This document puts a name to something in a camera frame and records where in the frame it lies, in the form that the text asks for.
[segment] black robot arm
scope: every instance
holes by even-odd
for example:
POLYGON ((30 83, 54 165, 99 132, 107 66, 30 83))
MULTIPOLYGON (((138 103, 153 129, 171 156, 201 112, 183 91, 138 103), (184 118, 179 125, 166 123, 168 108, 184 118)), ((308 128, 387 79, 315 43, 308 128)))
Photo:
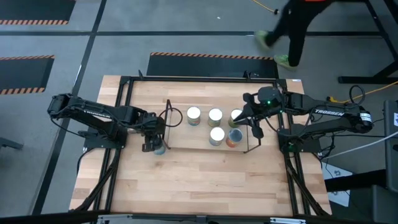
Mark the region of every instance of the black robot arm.
POLYGON ((161 145, 160 135, 165 133, 165 121, 155 113, 134 106, 103 105, 71 94, 53 96, 47 113, 52 119, 71 118, 96 130, 95 133, 79 131, 84 138, 113 142, 121 147, 126 143, 127 128, 135 129, 145 136, 143 151, 146 152, 156 150, 161 145))
POLYGON ((366 133, 373 128, 370 113, 356 104, 342 105, 314 100, 308 95, 300 93, 280 92, 271 86, 263 87, 255 94, 245 93, 243 100, 246 102, 243 112, 234 121, 237 124, 250 125, 254 137, 259 139, 264 137, 262 129, 259 127, 259 121, 282 112, 294 116, 315 113, 339 117, 335 120, 310 125, 308 125, 308 118, 306 125, 293 124, 289 129, 278 131, 280 136, 287 138, 306 139, 315 134, 335 131, 366 133))

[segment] cylindrical container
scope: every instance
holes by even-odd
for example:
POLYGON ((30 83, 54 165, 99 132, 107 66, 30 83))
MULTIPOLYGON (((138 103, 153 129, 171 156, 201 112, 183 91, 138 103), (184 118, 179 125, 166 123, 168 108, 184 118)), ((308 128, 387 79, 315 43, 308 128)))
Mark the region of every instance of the cylindrical container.
POLYGON ((209 119, 207 123, 210 127, 217 127, 221 123, 221 119, 223 118, 223 112, 218 108, 213 108, 209 111, 209 119))
POLYGON ((224 130, 220 127, 215 127, 210 131, 209 142, 214 146, 219 146, 223 142, 224 137, 224 130))
POLYGON ((196 106, 191 106, 187 111, 188 123, 196 126, 200 123, 200 110, 196 106))
POLYGON ((236 147, 243 139, 243 133, 238 128, 233 128, 229 131, 228 136, 226 138, 226 144, 229 147, 236 147))
POLYGON ((242 110, 241 110, 241 109, 232 110, 231 116, 229 117, 229 120, 228 120, 228 124, 229 124, 229 126, 230 126, 231 128, 237 128, 237 127, 239 127, 238 124, 235 124, 235 123, 234 123, 234 119, 237 118, 241 113, 242 113, 242 110))

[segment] black pants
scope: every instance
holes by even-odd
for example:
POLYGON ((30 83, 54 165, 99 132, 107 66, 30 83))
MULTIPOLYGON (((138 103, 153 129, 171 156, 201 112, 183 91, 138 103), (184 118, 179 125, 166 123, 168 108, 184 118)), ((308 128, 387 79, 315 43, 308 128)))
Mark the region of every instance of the black pants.
POLYGON ((289 64, 299 65, 303 52, 305 33, 311 21, 325 10, 331 1, 327 2, 303 2, 290 0, 282 11, 282 17, 272 33, 266 38, 268 46, 274 43, 286 32, 289 35, 289 64))

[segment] yellow cable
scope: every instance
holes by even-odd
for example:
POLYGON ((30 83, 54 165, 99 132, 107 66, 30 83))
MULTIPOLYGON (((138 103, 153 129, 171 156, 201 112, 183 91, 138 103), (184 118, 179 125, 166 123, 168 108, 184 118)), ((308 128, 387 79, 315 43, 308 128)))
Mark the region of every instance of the yellow cable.
MULTIPOLYGON (((386 85, 386 86, 384 86, 384 87, 382 87, 382 88, 378 88, 377 90, 369 91, 369 92, 365 93, 365 95, 371 94, 371 93, 375 93, 375 92, 377 92, 377 91, 380 91, 380 90, 389 88, 390 86, 393 86, 393 85, 395 85, 395 84, 397 84, 397 83, 398 83, 398 81, 396 81, 396 82, 394 82, 394 83, 391 83, 390 85, 386 85)), ((360 97, 362 97, 362 94, 361 94, 361 95, 358 95, 358 96, 355 96, 355 97, 353 98, 353 100, 358 99, 358 98, 360 98, 360 97)), ((334 102, 334 103, 347 103, 347 102, 350 102, 351 100, 338 101, 338 100, 335 100, 332 96, 330 96, 329 101, 330 101, 330 102, 334 102)))
POLYGON ((257 3, 257 4, 259 4, 259 5, 262 6, 264 9, 267 9, 268 11, 275 13, 274 10, 268 8, 267 6, 265 6, 265 5, 263 5, 263 4, 259 3, 259 2, 257 2, 256 0, 252 0, 252 1, 254 1, 254 2, 257 3))

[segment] white can lid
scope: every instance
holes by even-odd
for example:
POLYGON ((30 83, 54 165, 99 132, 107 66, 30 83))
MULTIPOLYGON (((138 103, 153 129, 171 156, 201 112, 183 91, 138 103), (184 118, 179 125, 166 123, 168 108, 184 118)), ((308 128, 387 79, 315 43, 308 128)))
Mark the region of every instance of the white can lid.
POLYGON ((209 117, 213 121, 218 121, 223 117, 223 112, 218 108, 213 108, 209 112, 209 117))
POLYGON ((197 108, 196 106, 191 106, 190 108, 188 108, 187 116, 191 119, 199 118, 200 116, 199 108, 197 108))
POLYGON ((224 139, 225 137, 225 132, 222 128, 220 127, 215 127, 211 130, 210 132, 210 137, 214 140, 214 141, 221 141, 224 139))
POLYGON ((231 112, 232 119, 237 118, 241 113, 242 113, 242 110, 239 110, 239 109, 232 110, 232 112, 231 112))

